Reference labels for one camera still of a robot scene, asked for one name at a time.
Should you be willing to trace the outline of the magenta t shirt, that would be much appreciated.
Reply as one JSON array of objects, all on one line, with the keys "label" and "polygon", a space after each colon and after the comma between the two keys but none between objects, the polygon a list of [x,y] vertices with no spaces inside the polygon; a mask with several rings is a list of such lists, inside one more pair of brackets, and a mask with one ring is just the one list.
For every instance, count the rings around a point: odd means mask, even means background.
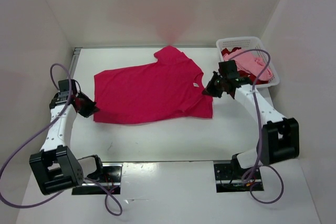
[{"label": "magenta t shirt", "polygon": [[144,124],[194,117],[211,119],[213,99],[203,95],[203,72],[185,53],[166,46],[156,62],[94,76],[99,108],[93,120],[109,124]]}]

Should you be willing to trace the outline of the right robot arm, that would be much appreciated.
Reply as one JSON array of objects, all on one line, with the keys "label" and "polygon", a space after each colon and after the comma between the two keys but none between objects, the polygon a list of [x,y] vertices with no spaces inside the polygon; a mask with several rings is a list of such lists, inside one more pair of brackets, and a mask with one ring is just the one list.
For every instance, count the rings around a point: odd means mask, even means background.
[{"label": "right robot arm", "polygon": [[234,156],[236,162],[230,166],[231,174],[243,178],[256,164],[271,165],[297,158],[300,152],[298,121],[276,111],[252,81],[239,74],[235,61],[220,62],[218,66],[202,94],[220,98],[227,93],[240,103],[258,123],[258,143],[261,144]]}]

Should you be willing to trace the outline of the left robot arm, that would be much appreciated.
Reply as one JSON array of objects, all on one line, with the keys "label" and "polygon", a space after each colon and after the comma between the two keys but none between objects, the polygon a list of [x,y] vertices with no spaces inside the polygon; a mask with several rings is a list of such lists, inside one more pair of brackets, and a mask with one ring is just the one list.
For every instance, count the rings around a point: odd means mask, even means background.
[{"label": "left robot arm", "polygon": [[78,81],[61,80],[59,91],[49,104],[51,123],[40,151],[29,164],[43,195],[79,187],[85,178],[82,166],[70,150],[74,121],[99,112],[96,103],[80,89]]}]

